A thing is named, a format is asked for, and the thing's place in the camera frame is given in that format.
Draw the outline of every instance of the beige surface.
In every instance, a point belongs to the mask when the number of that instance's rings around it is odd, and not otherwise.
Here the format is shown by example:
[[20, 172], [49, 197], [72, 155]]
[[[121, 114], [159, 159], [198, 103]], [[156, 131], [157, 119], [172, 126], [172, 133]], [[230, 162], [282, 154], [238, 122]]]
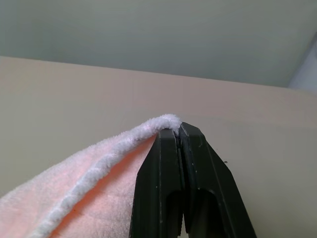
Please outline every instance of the beige surface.
[[0, 195], [163, 113], [228, 161], [259, 238], [317, 236], [317, 97], [283, 88], [0, 57]]

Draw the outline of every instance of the fluffy towel fabric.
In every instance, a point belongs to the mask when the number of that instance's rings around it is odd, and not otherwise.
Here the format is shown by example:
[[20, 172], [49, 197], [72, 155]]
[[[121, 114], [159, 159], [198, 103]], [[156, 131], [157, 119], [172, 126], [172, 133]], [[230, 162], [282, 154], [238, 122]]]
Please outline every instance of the fluffy towel fabric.
[[49, 168], [0, 199], [1, 238], [126, 238], [137, 172], [175, 115], [150, 119]]

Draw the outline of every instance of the wall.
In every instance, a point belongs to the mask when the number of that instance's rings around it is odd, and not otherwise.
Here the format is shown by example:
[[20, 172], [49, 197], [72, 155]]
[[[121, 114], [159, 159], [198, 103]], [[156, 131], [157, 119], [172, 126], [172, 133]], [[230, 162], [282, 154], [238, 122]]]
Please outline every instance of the wall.
[[2, 0], [0, 55], [287, 86], [315, 0]]
[[289, 87], [317, 94], [317, 34]]

